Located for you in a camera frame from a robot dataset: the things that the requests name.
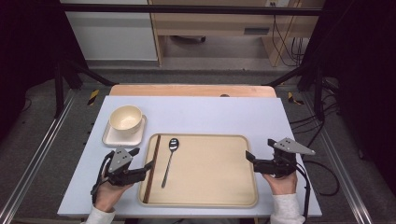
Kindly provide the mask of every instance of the tray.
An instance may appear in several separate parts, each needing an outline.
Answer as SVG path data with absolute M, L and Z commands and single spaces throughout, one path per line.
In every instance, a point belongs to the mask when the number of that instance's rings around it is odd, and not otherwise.
M 179 148 L 162 188 L 173 137 Z M 146 205 L 253 206 L 258 195 L 246 150 L 248 140 L 241 135 L 155 134 L 146 157 L 155 165 L 140 185 L 139 199 Z
M 134 134 L 124 136 L 117 134 L 108 122 L 102 137 L 102 141 L 108 146 L 137 146 L 142 141 L 146 123 L 147 117 L 143 115 L 142 124 L 140 124 L 139 130 Z

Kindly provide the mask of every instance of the white bowl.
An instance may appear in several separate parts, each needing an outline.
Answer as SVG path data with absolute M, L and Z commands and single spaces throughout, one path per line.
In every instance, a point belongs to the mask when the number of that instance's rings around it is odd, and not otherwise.
M 124 105 L 110 115 L 110 126 L 120 133 L 136 133 L 142 123 L 143 113 L 134 105 Z

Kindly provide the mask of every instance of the metal spoon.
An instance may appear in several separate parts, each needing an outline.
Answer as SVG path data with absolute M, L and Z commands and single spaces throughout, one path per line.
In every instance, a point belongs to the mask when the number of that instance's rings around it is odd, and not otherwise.
M 166 167 L 165 176 L 163 177 L 163 184 L 161 185 L 162 188 L 165 188 L 166 179 L 168 178 L 169 166 L 171 165 L 173 153 L 177 150 L 177 148 L 178 148 L 178 140 L 177 138 L 172 138 L 169 141 L 169 149 L 171 150 L 171 156 L 169 157 L 168 166 Z

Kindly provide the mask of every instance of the white table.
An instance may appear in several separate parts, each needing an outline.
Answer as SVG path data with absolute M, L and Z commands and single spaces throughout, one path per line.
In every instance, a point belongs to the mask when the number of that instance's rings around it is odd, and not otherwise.
M 244 135 L 258 159 L 271 160 L 274 152 L 267 139 L 293 138 L 283 105 L 278 98 L 107 96 L 91 136 L 73 175 L 58 214 L 86 217 L 92 208 L 90 191 L 105 155 L 112 150 L 102 142 L 111 112 L 122 105 L 137 105 L 148 118 L 140 153 L 130 169 L 144 165 L 149 138 L 155 133 L 220 133 Z M 300 156 L 297 162 L 302 164 Z M 268 217 L 273 213 L 271 190 L 260 174 L 255 174 L 259 200 L 249 208 L 147 206 L 139 202 L 139 184 L 127 190 L 116 205 L 118 217 Z M 298 175 L 297 195 L 304 209 L 305 181 Z M 321 216 L 311 191 L 309 216 Z

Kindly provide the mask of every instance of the saucer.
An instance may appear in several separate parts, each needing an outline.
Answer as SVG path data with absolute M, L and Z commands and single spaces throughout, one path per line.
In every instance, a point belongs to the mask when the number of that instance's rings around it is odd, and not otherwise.
M 140 144 L 143 138 L 143 131 L 147 123 L 146 116 L 143 115 L 142 123 L 140 124 L 139 130 L 136 133 L 130 135 L 121 135 L 107 123 L 105 133 L 103 134 L 102 141 L 108 146 L 137 146 Z

